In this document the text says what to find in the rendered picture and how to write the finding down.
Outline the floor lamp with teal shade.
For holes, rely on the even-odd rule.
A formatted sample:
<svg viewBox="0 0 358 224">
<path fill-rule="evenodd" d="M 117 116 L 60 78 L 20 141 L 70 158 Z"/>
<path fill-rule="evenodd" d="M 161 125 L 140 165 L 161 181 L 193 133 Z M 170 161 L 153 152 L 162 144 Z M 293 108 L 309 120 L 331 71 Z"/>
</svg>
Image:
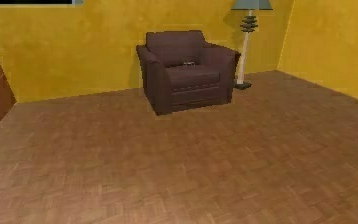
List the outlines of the floor lamp with teal shade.
<svg viewBox="0 0 358 224">
<path fill-rule="evenodd" d="M 244 17 L 242 24 L 240 25 L 242 32 L 245 34 L 245 37 L 241 52 L 242 58 L 239 64 L 238 78 L 235 80 L 235 88 L 244 90 L 252 86 L 251 83 L 245 80 L 244 71 L 250 34 L 258 27 L 257 17 L 254 15 L 254 11 L 272 10 L 272 6 L 270 0 L 235 0 L 232 6 L 232 10 L 245 10 L 248 12 L 248 15 Z"/>
</svg>

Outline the black framed wall picture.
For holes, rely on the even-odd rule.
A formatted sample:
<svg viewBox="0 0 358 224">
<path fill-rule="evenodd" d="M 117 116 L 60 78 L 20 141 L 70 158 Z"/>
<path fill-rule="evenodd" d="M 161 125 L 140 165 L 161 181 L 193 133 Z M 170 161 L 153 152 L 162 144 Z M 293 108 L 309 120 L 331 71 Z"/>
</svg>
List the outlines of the black framed wall picture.
<svg viewBox="0 0 358 224">
<path fill-rule="evenodd" d="M 76 5 L 85 0 L 0 0 L 0 5 Z"/>
</svg>

